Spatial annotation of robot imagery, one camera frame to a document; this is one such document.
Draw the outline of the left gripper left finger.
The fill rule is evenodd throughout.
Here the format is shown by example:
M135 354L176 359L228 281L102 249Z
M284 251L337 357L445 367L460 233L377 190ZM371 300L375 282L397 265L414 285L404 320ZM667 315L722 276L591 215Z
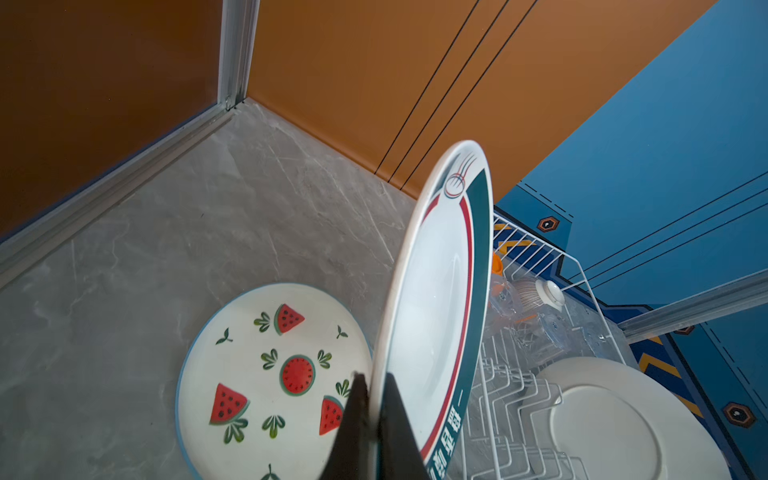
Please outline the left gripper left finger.
M361 480L368 476L369 396L365 376L356 373L343 419L321 480Z

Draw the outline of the pinkish white plate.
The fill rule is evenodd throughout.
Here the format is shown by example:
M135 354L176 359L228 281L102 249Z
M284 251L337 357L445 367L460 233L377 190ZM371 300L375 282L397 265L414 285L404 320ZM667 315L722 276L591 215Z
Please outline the pinkish white plate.
M592 479L728 479L723 453L661 384L612 360L558 361L538 379L561 404L533 415L542 445L582 460Z

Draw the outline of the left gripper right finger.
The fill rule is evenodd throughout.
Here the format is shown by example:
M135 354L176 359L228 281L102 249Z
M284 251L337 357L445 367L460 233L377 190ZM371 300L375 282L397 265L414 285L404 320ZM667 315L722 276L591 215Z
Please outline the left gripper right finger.
M429 478L392 373L385 377L378 435L378 479Z

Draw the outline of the watermelon pattern plate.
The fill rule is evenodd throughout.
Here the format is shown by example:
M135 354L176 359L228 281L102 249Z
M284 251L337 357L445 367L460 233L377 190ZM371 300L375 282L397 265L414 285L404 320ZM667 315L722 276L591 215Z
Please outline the watermelon pattern plate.
M298 283L243 293L193 341L177 386L180 448L198 479L317 479L355 374L371 371L357 321Z

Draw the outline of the green rimmed white plate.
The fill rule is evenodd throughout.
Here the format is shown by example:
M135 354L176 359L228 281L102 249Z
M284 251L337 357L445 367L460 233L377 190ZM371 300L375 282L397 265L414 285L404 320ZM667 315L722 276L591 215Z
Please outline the green rimmed white plate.
M396 379L428 479L445 477L467 414L486 318L493 195L480 145L460 141L430 173L406 229L374 348L376 445L385 377Z

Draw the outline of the white wire dish rack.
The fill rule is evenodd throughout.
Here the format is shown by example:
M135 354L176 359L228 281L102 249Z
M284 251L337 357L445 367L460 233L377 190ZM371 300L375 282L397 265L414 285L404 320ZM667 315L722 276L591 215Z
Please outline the white wire dish rack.
M594 309L608 335L605 359L630 364L626 340L603 314L575 257L501 211L494 214L492 247L503 260L507 281L551 280L562 289L565 302L571 299ZM483 340L467 418L448 478L589 478L580 458L542 445L534 431L533 415L562 402L559 387L537 377L548 366L533 369L527 365L511 327Z

